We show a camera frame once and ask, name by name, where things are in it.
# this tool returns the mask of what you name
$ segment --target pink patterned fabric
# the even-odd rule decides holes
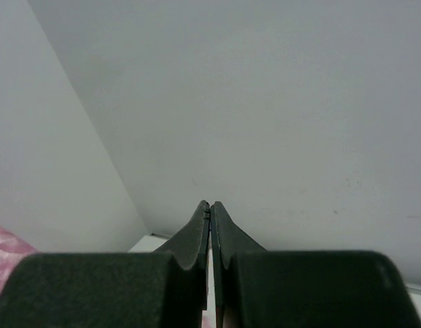
[[[0,292],[19,261],[35,252],[31,245],[0,227]]]

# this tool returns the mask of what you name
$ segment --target black object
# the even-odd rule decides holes
[[[0,295],[0,327],[200,327],[209,232],[218,327],[421,328],[385,256],[266,251],[205,201],[150,254],[25,258]]]

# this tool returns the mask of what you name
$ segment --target pink object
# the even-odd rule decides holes
[[[32,253],[36,250],[30,244],[0,227],[0,292],[13,268]]]

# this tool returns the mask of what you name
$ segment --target pink cloth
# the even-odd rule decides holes
[[[35,252],[31,245],[0,227],[0,292],[19,261]]]

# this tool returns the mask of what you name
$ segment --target white panel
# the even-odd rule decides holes
[[[29,0],[138,211],[421,284],[421,0]]]
[[[42,251],[125,251],[146,233],[25,0],[0,0],[0,225]]]

